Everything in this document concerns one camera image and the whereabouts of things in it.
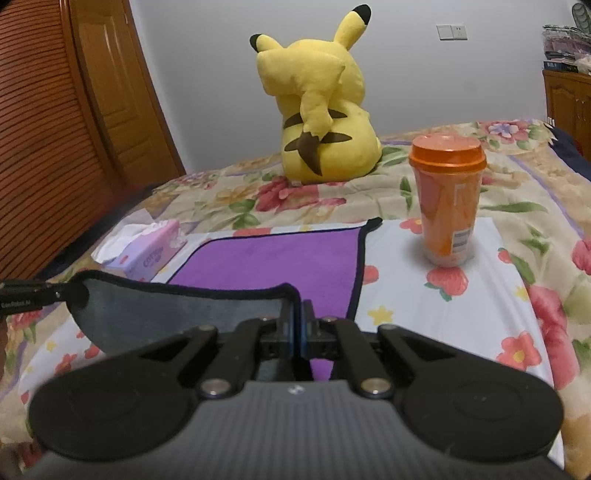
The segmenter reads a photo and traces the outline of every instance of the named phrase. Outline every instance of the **navy blue cloth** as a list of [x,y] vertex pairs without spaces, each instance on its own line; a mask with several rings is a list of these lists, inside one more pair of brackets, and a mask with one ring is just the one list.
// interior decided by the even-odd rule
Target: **navy blue cloth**
[[551,130],[558,139],[551,145],[552,150],[576,173],[591,181],[591,163],[579,153],[573,137],[560,128],[552,127]]

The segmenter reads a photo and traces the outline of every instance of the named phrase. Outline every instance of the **orange plastic cup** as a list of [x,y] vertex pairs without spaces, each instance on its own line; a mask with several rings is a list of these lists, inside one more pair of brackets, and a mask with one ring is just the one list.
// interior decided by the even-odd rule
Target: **orange plastic cup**
[[417,179],[425,255],[441,267],[460,265],[468,256],[486,168],[480,142],[461,135],[421,135],[409,159]]

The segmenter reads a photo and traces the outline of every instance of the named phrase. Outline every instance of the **wooden door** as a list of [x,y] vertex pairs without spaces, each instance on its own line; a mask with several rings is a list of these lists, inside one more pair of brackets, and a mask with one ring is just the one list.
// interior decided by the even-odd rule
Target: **wooden door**
[[184,174],[137,42],[127,0],[70,0],[80,68],[99,129],[128,181]]
[[548,116],[556,126],[576,138],[577,134],[577,83],[558,77],[545,77]]

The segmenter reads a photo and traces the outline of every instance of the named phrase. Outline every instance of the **door panel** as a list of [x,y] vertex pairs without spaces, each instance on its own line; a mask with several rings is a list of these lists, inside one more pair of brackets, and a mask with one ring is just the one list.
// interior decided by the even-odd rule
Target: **door panel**
[[72,24],[103,136],[129,182],[143,186],[184,171],[152,102],[123,1],[70,0]]
[[591,158],[591,85],[577,84],[577,140],[586,159]]
[[548,115],[556,126],[576,137],[576,83],[556,77],[546,77]]

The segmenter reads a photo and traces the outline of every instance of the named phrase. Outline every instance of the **wooden wardrobe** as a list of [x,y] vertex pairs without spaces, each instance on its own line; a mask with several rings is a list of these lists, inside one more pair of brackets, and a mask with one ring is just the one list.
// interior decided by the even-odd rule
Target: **wooden wardrobe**
[[72,25],[69,0],[12,0],[0,12],[0,279],[33,277],[134,183]]
[[591,161],[591,76],[544,70],[544,83],[548,117]]

